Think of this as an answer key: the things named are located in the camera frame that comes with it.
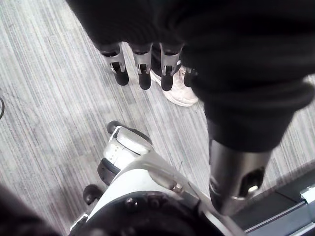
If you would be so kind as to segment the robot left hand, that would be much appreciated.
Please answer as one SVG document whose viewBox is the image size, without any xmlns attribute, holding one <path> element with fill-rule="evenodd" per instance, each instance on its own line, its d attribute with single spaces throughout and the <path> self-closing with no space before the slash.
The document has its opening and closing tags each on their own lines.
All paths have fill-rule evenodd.
<svg viewBox="0 0 315 236">
<path fill-rule="evenodd" d="M 176 65 L 204 103 L 210 148 L 210 196 L 235 214 L 262 185 L 273 149 L 315 88 L 312 0 L 70 0 L 70 9 L 105 56 L 118 44 L 152 47 L 152 70 Z"/>
</svg>

